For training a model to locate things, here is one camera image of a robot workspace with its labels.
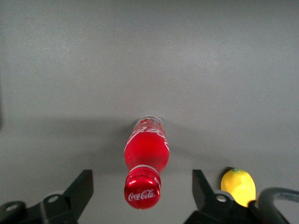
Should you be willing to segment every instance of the red plastic bottle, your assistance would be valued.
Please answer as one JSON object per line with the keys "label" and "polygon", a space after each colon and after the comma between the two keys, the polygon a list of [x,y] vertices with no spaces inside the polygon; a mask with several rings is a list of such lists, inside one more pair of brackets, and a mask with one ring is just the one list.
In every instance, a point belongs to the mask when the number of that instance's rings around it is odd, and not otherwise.
{"label": "red plastic bottle", "polygon": [[124,151],[129,174],[125,198],[136,209],[147,209],[160,199],[160,173],[166,167],[169,147],[162,121],[155,116],[140,118]]}

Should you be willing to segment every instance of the lemon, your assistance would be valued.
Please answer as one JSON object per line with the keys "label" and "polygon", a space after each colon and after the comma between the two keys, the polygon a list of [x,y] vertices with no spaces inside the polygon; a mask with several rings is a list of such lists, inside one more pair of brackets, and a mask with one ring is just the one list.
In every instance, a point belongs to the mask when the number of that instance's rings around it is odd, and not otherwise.
{"label": "lemon", "polygon": [[244,207],[248,207],[248,203],[256,199],[254,181],[244,170],[234,168],[223,175],[221,190],[230,193],[235,201]]}

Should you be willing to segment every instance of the screw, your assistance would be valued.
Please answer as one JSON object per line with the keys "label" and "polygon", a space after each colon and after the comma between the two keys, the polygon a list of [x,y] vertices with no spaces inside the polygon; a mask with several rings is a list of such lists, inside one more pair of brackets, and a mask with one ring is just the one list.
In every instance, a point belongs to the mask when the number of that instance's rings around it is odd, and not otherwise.
{"label": "screw", "polygon": [[12,205],[8,206],[8,207],[5,209],[5,211],[12,211],[12,210],[14,210],[14,209],[16,209],[16,208],[18,208],[18,207],[19,207],[18,204],[12,204]]}
{"label": "screw", "polygon": [[52,196],[52,197],[50,197],[50,198],[48,199],[48,203],[53,203],[53,202],[57,201],[58,198],[59,198],[59,197],[58,197],[57,195]]}
{"label": "screw", "polygon": [[227,200],[226,197],[223,195],[217,195],[216,199],[219,202],[226,202],[226,200]]}

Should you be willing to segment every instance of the red bottle cap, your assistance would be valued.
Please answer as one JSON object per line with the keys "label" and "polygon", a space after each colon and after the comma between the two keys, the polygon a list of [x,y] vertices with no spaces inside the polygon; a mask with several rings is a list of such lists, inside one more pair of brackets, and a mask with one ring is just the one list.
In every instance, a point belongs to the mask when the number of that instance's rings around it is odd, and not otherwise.
{"label": "red bottle cap", "polygon": [[154,169],[138,167],[127,176],[125,198],[136,209],[148,209],[159,201],[160,188],[160,176]]}

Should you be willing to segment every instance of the black cable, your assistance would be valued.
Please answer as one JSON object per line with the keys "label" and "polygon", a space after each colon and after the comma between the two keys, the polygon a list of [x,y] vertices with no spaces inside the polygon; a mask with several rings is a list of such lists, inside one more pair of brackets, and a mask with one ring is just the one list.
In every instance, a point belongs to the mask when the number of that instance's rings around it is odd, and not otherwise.
{"label": "black cable", "polygon": [[289,224],[274,205],[274,200],[277,199],[299,203],[299,192],[284,188],[269,188],[262,191],[257,205],[264,224]]}

